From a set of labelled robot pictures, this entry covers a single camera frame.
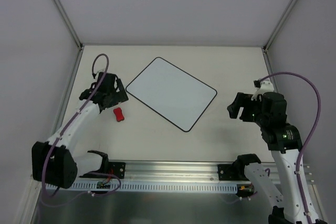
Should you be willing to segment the red whiteboard eraser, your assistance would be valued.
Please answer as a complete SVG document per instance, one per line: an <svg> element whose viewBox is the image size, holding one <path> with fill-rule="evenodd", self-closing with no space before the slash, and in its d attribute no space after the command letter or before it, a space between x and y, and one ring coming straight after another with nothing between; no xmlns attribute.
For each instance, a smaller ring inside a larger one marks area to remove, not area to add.
<svg viewBox="0 0 336 224"><path fill-rule="evenodd" d="M115 108L115 109L113 109L113 114L115 115L115 119L116 119L117 122L124 121L124 115L122 113L122 109L121 108Z"/></svg>

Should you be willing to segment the white whiteboard black frame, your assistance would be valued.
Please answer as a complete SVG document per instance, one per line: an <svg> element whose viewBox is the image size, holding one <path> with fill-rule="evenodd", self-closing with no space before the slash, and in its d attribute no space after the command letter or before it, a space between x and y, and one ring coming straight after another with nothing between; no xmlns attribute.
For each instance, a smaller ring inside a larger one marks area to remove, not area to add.
<svg viewBox="0 0 336 224"><path fill-rule="evenodd" d="M127 93L183 132L189 132L217 91L167 60L156 57L126 87Z"/></svg>

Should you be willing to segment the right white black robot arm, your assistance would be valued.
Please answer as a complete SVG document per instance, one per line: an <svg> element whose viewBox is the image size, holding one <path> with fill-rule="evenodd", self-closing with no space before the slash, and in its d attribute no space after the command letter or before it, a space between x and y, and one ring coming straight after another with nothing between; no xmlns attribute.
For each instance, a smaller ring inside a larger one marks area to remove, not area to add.
<svg viewBox="0 0 336 224"><path fill-rule="evenodd" d="M256 98L239 92L227 108L230 118L260 127L262 139L275 161L281 190L273 184L255 154L239 155L232 168L237 178L249 180L255 192L268 200L272 208L268 223L324 223L314 209L303 164L298 160L303 150L300 133L287 122L286 109L284 96L275 92Z"/></svg>

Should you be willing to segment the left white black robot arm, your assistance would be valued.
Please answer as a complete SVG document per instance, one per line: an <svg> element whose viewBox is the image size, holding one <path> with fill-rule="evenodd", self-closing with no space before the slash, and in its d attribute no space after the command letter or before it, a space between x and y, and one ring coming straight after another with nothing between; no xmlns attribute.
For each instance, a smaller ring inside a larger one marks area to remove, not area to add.
<svg viewBox="0 0 336 224"><path fill-rule="evenodd" d="M111 172L108 154L89 150L73 156L81 135L101 112L129 98L122 81L114 74L105 76L98 90L93 83L79 96L77 116L64 124L45 142L36 142L31 149L33 179L68 189L77 177L104 177Z"/></svg>

